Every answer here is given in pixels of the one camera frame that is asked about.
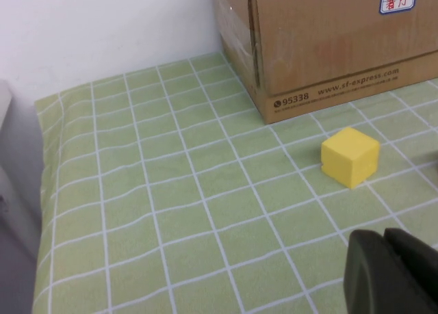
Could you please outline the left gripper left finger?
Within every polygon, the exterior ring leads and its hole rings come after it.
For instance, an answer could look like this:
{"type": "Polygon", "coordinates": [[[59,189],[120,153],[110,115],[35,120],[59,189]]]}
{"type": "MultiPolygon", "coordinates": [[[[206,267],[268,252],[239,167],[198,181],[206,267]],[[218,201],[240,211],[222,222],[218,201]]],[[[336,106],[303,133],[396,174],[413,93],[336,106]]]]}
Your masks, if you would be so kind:
{"type": "Polygon", "coordinates": [[[344,272],[348,313],[436,313],[432,299],[414,280],[384,233],[354,230],[344,272]]]}

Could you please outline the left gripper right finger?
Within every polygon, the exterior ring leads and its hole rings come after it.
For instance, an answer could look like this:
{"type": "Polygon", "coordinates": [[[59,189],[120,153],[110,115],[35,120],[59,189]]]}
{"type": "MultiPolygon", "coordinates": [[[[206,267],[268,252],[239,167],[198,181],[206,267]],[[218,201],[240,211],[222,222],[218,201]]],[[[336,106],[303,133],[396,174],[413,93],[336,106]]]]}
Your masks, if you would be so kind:
{"type": "Polygon", "coordinates": [[[432,299],[437,299],[437,251],[400,228],[386,228],[383,237],[414,280],[432,299]]]}

